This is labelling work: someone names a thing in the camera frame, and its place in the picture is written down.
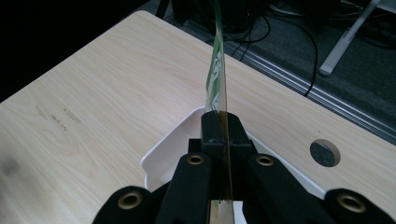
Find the wooden desk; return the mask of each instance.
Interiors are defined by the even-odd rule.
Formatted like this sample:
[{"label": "wooden desk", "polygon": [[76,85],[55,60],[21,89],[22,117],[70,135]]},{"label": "wooden desk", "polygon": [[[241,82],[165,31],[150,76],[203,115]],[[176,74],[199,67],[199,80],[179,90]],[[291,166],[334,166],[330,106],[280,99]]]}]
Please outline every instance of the wooden desk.
[{"label": "wooden desk", "polygon": [[[0,105],[0,223],[90,223],[142,157],[205,103],[211,48],[137,12]],[[229,111],[324,189],[396,217],[396,146],[226,58]],[[318,165],[316,139],[341,161]]]}]

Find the round hole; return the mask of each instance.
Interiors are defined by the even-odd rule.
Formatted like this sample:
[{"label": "round hole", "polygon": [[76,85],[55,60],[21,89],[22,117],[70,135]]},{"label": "round hole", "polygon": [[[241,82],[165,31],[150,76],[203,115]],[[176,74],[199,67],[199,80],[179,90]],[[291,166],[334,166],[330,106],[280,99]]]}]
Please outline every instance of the round hole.
[{"label": "round hole", "polygon": [[363,213],[366,211],[366,206],[364,203],[350,195],[339,195],[337,197],[337,202],[339,202],[345,209],[354,213]]},{"label": "round hole", "polygon": [[263,166],[272,166],[274,165],[274,161],[269,158],[269,157],[265,157],[265,156],[260,156],[258,158],[256,158],[256,162],[260,165]]},{"label": "round hole", "polygon": [[204,162],[204,158],[200,156],[190,156],[187,158],[187,162],[191,165],[199,165]]},{"label": "round hole", "polygon": [[324,167],[334,167],[341,160],[340,151],[335,144],[325,139],[315,140],[309,150],[312,158]]},{"label": "round hole", "polygon": [[143,198],[142,195],[137,191],[132,191],[122,195],[119,198],[119,208],[121,209],[132,209],[137,207]]}]

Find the gray carpet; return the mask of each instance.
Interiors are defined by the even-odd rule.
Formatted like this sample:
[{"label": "gray carpet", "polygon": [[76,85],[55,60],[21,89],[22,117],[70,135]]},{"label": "gray carpet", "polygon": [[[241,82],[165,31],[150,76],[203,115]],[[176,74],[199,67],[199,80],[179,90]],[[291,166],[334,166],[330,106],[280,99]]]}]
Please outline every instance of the gray carpet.
[{"label": "gray carpet", "polygon": [[[155,14],[159,2],[151,0],[138,10]],[[199,21],[191,19],[184,24],[178,24],[174,22],[172,14],[172,7],[169,6],[165,20],[211,44],[210,39],[213,36]],[[304,94],[313,76],[313,43],[300,28],[269,17],[271,15],[268,13],[266,16],[271,32],[263,41],[250,44],[245,54],[248,44],[237,49],[238,43],[227,41],[225,51],[238,60],[242,59],[242,63]],[[330,25],[315,32],[302,19],[286,20],[303,26],[314,37],[318,46],[318,67],[344,32],[343,29]],[[258,18],[251,39],[260,38],[267,30],[265,20]],[[375,47],[355,37],[331,76],[317,74],[314,88],[307,98],[396,145],[395,83],[396,51]]]}]

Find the cable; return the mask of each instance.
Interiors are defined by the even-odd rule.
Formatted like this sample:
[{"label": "cable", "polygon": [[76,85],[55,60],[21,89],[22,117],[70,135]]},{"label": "cable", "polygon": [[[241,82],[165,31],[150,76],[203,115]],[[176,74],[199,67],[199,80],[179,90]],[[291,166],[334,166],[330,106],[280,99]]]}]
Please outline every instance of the cable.
[{"label": "cable", "polygon": [[[248,40],[249,40],[249,41],[251,40],[251,32],[250,32],[250,34],[248,35]],[[245,54],[247,53],[249,47],[250,47],[250,42],[247,43],[247,47],[245,48],[244,53],[242,54],[241,58],[239,59],[239,62],[242,62],[242,60],[244,59]]]},{"label": "cable", "polygon": [[318,68],[318,46],[317,46],[317,43],[316,43],[314,37],[311,34],[309,34],[309,32],[307,30],[305,30],[304,27],[302,27],[302,26],[300,26],[300,25],[298,25],[298,24],[296,24],[294,22],[285,21],[285,20],[282,20],[282,19],[277,18],[277,17],[271,17],[271,18],[279,20],[279,21],[283,21],[285,23],[288,23],[290,25],[293,25],[295,27],[300,28],[300,30],[302,30],[306,35],[308,35],[309,39],[312,41],[312,44],[313,44],[314,49],[315,49],[315,60],[314,60],[314,67],[313,67],[313,71],[312,71],[311,83],[310,83],[309,88],[307,89],[307,91],[304,93],[304,97],[306,97],[306,96],[308,96],[309,92],[311,92],[311,90],[314,87],[314,84],[315,84],[315,82],[317,80],[317,70],[318,70],[317,69]]},{"label": "cable", "polygon": [[257,43],[257,42],[260,42],[260,41],[264,40],[271,32],[271,24],[267,20],[267,18],[265,18],[265,16],[262,16],[262,17],[264,18],[264,20],[265,20],[265,22],[267,23],[267,26],[268,26],[268,30],[267,30],[267,33],[265,35],[263,35],[259,39],[255,39],[255,40],[235,40],[235,42],[244,43],[244,44],[249,44],[249,43],[250,44],[254,44],[254,43]]},{"label": "cable", "polygon": [[295,16],[295,17],[303,17],[304,16],[303,14],[300,14],[300,13],[297,13],[297,12],[286,11],[286,10],[280,9],[280,8],[278,8],[278,7],[276,7],[276,6],[272,5],[272,4],[269,5],[269,8],[271,8],[275,12],[279,12],[279,13],[282,13],[282,14],[285,14],[285,15],[288,15],[288,16]]},{"label": "cable", "polygon": [[366,44],[372,45],[374,47],[380,48],[380,49],[387,49],[387,50],[396,50],[396,46],[386,46],[386,45],[380,45],[380,44],[376,44],[375,42],[369,40],[367,37],[363,36],[363,35],[356,35],[360,40],[362,40],[363,42],[365,42]]}]

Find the black cable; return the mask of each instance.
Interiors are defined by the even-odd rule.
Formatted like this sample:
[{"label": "black cable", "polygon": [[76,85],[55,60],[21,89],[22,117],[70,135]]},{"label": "black cable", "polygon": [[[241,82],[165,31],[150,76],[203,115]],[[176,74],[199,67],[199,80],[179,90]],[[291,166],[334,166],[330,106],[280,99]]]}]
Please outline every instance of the black cable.
[{"label": "black cable", "polygon": [[244,41],[248,35],[251,35],[251,32],[253,31],[253,26],[254,26],[254,25],[253,25],[253,23],[252,23],[252,24],[250,25],[249,29],[248,29],[248,32],[245,33],[244,36],[242,36],[241,38],[239,38],[239,39],[233,39],[233,38],[230,39],[230,40],[232,40],[232,41],[235,41],[235,42],[239,42],[239,43],[240,43],[239,46],[238,46],[236,49],[233,50],[233,53],[231,54],[231,57],[233,57],[233,55],[236,53],[236,51],[237,51],[238,49],[240,49],[240,48],[242,47],[242,45],[244,44],[244,43],[241,42],[241,41]]},{"label": "black cable", "polygon": [[308,96],[309,92],[311,92],[311,90],[312,90],[312,88],[314,87],[314,84],[315,84],[315,82],[316,82],[316,80],[317,80],[317,70],[318,70],[318,69],[317,69],[317,68],[318,68],[318,46],[317,46],[317,42],[315,41],[314,37],[313,37],[311,34],[309,34],[309,32],[308,32],[307,30],[305,30],[305,28],[302,27],[302,26],[300,26],[299,24],[296,24],[296,23],[291,22],[291,21],[285,21],[285,20],[282,20],[282,19],[277,18],[277,17],[271,17],[271,18],[276,19],[276,20],[279,20],[279,21],[283,21],[283,22],[285,22],[285,23],[288,23],[288,24],[290,24],[290,25],[293,25],[293,26],[295,26],[295,27],[300,28],[300,30],[302,30],[306,35],[308,35],[309,38],[310,38],[311,41],[312,41],[312,44],[313,44],[314,49],[315,49],[315,60],[314,60],[314,67],[313,67],[313,71],[312,71],[311,83],[310,83],[310,85],[309,85],[308,90],[307,90],[307,91],[305,92],[305,94],[304,94],[304,97],[306,97],[306,96]]},{"label": "black cable", "polygon": [[260,42],[260,41],[264,40],[271,32],[271,24],[267,20],[267,18],[265,18],[265,16],[262,16],[262,17],[264,18],[264,20],[265,20],[265,22],[267,23],[267,26],[268,26],[268,30],[267,30],[267,33],[265,35],[263,35],[259,39],[255,39],[255,40],[245,40],[245,38],[244,38],[243,40],[235,40],[235,42],[244,43],[244,44],[254,44],[254,43],[257,43],[257,42]]},{"label": "black cable", "polygon": [[360,40],[362,40],[363,42],[365,42],[366,44],[372,45],[374,47],[380,48],[380,49],[387,49],[387,50],[396,50],[396,46],[386,46],[386,45],[380,45],[380,44],[376,44],[375,42],[369,40],[367,37],[363,36],[363,35],[356,35]]},{"label": "black cable", "polygon": [[[249,41],[251,40],[251,33],[248,35],[248,40]],[[239,62],[242,62],[242,60],[244,59],[245,54],[247,53],[249,47],[250,47],[250,42],[247,43],[247,47],[245,48],[244,53],[242,54],[241,58],[239,59]]]}]

